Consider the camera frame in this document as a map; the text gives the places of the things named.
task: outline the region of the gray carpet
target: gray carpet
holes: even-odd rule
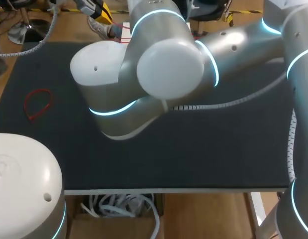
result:
[[[286,149],[293,103],[287,81],[235,107],[169,112],[137,137],[117,142],[100,133],[71,76],[70,60],[82,47],[47,43],[19,57],[0,101],[0,132],[46,145],[59,161],[65,189],[288,186]],[[232,75],[192,103],[244,97],[273,81],[283,68],[268,64]],[[23,101],[38,88],[48,88],[54,104],[30,123]],[[45,105],[43,98],[29,102],[29,110]]]

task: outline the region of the black chair base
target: black chair base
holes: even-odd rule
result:
[[[50,23],[42,19],[32,19],[29,24],[19,22],[10,29],[8,38],[19,45],[25,42],[40,42],[46,36],[49,28]]]

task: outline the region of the red object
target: red object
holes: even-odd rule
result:
[[[116,26],[119,26],[119,27],[122,27],[122,28],[129,29],[129,27],[124,26],[124,25],[122,25],[122,24],[118,24],[118,23],[116,23],[116,22],[114,22],[114,21],[112,21],[112,24],[114,24],[114,25],[116,25]]]
[[[34,94],[40,93],[40,92],[47,92],[50,95],[50,102],[43,108],[41,109],[38,113],[34,114],[34,115],[29,115],[26,109],[26,104],[28,102],[28,100],[30,99],[31,96],[33,96]],[[27,118],[32,121],[33,119],[37,118],[38,116],[40,116],[41,114],[43,114],[43,112],[45,112],[50,105],[53,102],[53,97],[52,97],[52,93],[51,91],[47,90],[47,89],[37,89],[35,91],[30,92],[29,94],[27,94],[27,96],[25,97],[24,103],[23,103],[23,109],[25,112],[25,115],[27,116]]]

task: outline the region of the red rubber band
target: red rubber band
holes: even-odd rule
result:
[[[28,102],[28,100],[30,99],[31,96],[33,96],[34,94],[40,93],[40,92],[47,92],[50,95],[50,102],[43,109],[41,109],[38,113],[31,116],[27,112],[26,104],[27,104],[27,102]],[[32,91],[29,94],[27,94],[27,96],[25,97],[24,103],[23,103],[23,109],[24,109],[24,112],[25,112],[25,115],[27,116],[27,118],[30,121],[32,121],[35,118],[37,118],[38,116],[40,116],[41,114],[43,114],[43,112],[45,112],[50,107],[50,105],[52,103],[53,103],[53,96],[52,96],[51,91],[49,91],[48,89],[37,89],[37,90]]]

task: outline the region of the yellow object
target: yellow object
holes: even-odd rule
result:
[[[95,18],[95,21],[99,22],[99,23],[103,23],[103,24],[107,24],[107,25],[111,25],[112,24],[112,16],[110,14],[110,10],[108,8],[108,6],[106,5],[105,2],[103,2],[102,7],[107,11],[102,10],[102,13],[99,17]]]

